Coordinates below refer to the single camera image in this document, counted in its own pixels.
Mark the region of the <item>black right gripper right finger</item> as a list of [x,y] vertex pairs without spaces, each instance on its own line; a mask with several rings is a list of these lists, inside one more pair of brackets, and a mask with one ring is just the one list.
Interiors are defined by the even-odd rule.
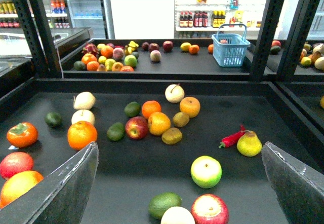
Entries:
[[288,223],[323,223],[323,174],[271,142],[261,157]]

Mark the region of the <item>right gripper black left finger own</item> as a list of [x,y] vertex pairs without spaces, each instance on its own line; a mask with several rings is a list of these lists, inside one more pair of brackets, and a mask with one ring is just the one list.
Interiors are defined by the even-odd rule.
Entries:
[[98,163],[98,145],[92,142],[3,208],[1,223],[80,223]]

